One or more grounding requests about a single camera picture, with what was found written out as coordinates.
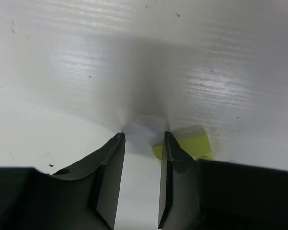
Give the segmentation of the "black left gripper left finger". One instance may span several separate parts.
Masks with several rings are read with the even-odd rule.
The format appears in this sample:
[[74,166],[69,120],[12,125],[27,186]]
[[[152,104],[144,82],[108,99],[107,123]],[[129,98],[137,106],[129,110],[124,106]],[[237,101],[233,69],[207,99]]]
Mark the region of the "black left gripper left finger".
[[117,133],[54,174],[0,167],[0,230],[111,230],[125,155]]

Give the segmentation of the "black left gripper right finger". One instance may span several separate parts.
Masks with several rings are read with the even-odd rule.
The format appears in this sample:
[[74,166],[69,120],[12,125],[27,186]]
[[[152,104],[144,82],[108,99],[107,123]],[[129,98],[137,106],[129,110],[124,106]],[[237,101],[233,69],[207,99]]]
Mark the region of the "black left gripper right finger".
[[288,230],[288,171],[195,160],[166,132],[158,228]]

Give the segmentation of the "lime green sloped lego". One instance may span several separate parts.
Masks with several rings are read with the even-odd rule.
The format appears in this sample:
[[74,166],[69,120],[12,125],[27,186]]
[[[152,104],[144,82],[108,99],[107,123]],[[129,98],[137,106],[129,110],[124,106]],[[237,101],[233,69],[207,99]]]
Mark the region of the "lime green sloped lego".
[[180,147],[193,159],[213,160],[209,137],[201,125],[171,131]]

